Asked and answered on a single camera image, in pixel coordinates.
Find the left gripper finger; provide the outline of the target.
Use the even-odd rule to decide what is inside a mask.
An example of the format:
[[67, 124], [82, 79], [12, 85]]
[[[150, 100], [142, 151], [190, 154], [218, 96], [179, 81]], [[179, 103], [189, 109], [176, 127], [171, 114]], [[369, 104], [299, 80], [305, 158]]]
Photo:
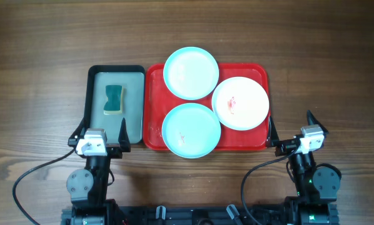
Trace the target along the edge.
[[122, 118], [119, 130], [118, 142], [120, 147], [130, 147], [130, 141], [127, 133], [126, 120]]
[[77, 128], [74, 130], [72, 135], [70, 135], [69, 140], [70, 141], [75, 141], [78, 140], [82, 135], [86, 127], [86, 120], [85, 118], [82, 118], [81, 122], [77, 126]]

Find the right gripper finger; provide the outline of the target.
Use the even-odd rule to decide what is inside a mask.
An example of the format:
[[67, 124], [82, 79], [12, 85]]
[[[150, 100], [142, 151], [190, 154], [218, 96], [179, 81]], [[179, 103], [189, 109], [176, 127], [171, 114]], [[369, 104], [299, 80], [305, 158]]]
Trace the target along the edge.
[[316, 117], [313, 115], [313, 113], [310, 111], [310, 110], [307, 110], [306, 112], [306, 119], [307, 119], [307, 122], [308, 122], [308, 125], [311, 126], [311, 125], [319, 125], [319, 127], [322, 129], [323, 131], [323, 134], [328, 134], [328, 130], [326, 127], [324, 127], [324, 125], [322, 125], [317, 119]]
[[268, 135], [266, 139], [266, 145], [276, 146], [279, 143], [280, 139], [278, 137], [278, 133], [277, 133], [275, 124], [271, 116], [269, 116], [268, 122], [269, 122], [269, 126], [268, 126]]

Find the green yellow sponge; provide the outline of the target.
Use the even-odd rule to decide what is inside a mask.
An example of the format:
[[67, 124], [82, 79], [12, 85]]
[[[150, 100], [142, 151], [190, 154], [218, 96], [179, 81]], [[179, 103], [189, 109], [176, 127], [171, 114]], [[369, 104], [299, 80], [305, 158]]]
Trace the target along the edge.
[[123, 87], [121, 85], [106, 86], [105, 114], [121, 114], [123, 112]]

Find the light blue plate bottom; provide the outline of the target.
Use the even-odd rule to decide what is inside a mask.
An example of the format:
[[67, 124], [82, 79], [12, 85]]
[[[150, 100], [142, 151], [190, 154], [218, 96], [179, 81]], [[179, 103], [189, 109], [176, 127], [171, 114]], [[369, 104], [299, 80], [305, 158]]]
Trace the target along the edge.
[[218, 145], [221, 125], [210, 108], [198, 103], [185, 103], [165, 116], [161, 133], [172, 153], [196, 159], [209, 154]]

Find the light blue plate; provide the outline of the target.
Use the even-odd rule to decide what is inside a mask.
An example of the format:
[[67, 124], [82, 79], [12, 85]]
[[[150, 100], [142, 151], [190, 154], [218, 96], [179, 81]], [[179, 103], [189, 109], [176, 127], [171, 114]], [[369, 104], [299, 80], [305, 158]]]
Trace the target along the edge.
[[172, 53], [164, 64], [163, 79], [176, 97], [197, 100], [210, 94], [220, 77], [215, 58], [200, 47], [183, 47]]
[[210, 108], [198, 103], [185, 103], [165, 116], [161, 133], [172, 153], [196, 159], [209, 154], [218, 145], [221, 125]]

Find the light blue plate top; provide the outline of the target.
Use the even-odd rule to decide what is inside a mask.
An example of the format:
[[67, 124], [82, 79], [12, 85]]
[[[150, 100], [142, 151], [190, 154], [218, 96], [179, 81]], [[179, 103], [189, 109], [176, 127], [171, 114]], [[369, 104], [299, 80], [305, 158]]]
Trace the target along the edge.
[[215, 58], [200, 47], [183, 47], [172, 53], [164, 64], [163, 79], [176, 97], [197, 100], [210, 94], [220, 77]]

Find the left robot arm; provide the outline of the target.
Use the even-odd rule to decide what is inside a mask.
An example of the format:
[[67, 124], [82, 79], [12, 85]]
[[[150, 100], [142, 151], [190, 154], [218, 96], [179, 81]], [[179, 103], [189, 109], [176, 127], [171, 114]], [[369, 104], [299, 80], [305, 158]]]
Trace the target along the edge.
[[68, 139], [68, 146], [86, 159], [83, 169], [72, 172], [66, 188], [71, 195], [72, 208], [63, 212], [61, 224], [128, 224], [126, 215], [114, 199], [107, 199], [108, 179], [112, 159], [121, 159], [123, 153], [131, 151], [126, 130], [126, 120], [121, 121], [118, 145], [107, 144], [104, 129], [87, 128], [83, 119]]

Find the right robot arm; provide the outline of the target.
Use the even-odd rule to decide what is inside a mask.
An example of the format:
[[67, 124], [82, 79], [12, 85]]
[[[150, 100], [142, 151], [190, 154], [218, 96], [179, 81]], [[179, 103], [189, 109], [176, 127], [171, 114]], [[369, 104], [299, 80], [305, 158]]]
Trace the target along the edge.
[[289, 177], [297, 196], [288, 196], [280, 209], [281, 224], [339, 224], [337, 192], [341, 171], [327, 163], [315, 162], [313, 153], [324, 146], [329, 132], [311, 113], [306, 113], [307, 126], [291, 139], [280, 140], [272, 118], [269, 118], [268, 147], [275, 148], [275, 156], [288, 158]]

